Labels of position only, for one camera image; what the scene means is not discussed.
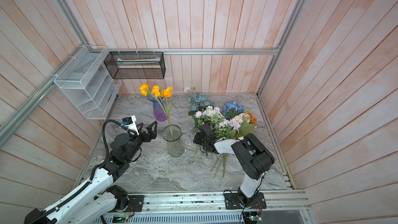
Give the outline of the clear grey glass vase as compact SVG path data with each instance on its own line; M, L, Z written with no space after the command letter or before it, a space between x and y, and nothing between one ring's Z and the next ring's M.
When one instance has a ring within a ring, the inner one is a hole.
M163 139L167 143L167 153L171 157L180 157L184 153L181 136L182 130L177 125L169 125L163 130Z

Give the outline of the yellow orange flower stem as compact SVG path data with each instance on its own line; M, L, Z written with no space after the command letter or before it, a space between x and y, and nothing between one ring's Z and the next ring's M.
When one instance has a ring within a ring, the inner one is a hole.
M151 95L159 103L162 111L165 113L165 115L167 117L170 134L173 135L174 132L172 130L172 124L171 124L171 120L170 120L170 112L171 112L172 105L167 100L168 98L170 98L173 95L172 94L173 87L167 87L166 89L160 89L159 86L153 86L152 89L150 89L149 84L142 84L142 85L140 85L140 91L143 96Z

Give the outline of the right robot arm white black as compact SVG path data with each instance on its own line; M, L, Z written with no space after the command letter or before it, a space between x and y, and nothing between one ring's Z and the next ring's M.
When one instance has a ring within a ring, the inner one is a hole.
M224 192L226 209L260 207L264 195L260 186L266 172L275 163L272 153L252 133L240 138L217 138L208 122L199 127L194 143L210 152L220 155L235 155L245 176L237 193Z

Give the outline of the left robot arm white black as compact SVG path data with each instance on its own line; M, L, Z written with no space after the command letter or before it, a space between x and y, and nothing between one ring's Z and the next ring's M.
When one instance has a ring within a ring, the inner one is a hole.
M157 137L154 121L147 127L136 123L135 116L114 123L124 130L113 142L105 144L105 160L93 167L90 177L44 210L34 209L24 219L26 224L88 224L111 210L125 211L129 206L127 192L115 182L139 157L143 143Z

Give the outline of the teal blue rose bunch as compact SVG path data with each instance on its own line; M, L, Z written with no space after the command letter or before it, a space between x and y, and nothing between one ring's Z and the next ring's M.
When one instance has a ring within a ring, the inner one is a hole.
M214 106L214 103L205 94L194 93L190 96L189 102L191 103L191 108L188 115L192 116L198 111L205 111L208 106Z

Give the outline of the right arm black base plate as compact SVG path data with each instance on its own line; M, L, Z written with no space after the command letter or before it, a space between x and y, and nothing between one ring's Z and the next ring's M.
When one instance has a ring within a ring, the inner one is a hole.
M247 198L243 193L225 192L223 194L226 209L266 209L264 194L257 192L253 197Z

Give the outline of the pink lilac mixed bouquet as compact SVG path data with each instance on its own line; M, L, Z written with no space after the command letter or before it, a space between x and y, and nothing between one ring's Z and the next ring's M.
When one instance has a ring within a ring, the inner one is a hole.
M211 129L217 136L216 142L224 136L224 132L226 130L226 119L221 113L220 108L208 106L205 111L198 111L193 115L193 117L198 131L201 125L203 125L205 122L209 122Z

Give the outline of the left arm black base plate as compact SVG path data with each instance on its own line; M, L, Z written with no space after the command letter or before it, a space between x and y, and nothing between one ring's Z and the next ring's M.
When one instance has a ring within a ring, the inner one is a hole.
M143 209L144 195L128 195L127 207L125 212L128 214L139 213Z

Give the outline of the white flower stem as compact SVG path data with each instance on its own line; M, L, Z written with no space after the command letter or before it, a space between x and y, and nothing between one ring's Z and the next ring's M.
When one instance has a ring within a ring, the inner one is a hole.
M195 87L185 86L183 89L184 94L194 94L196 93Z

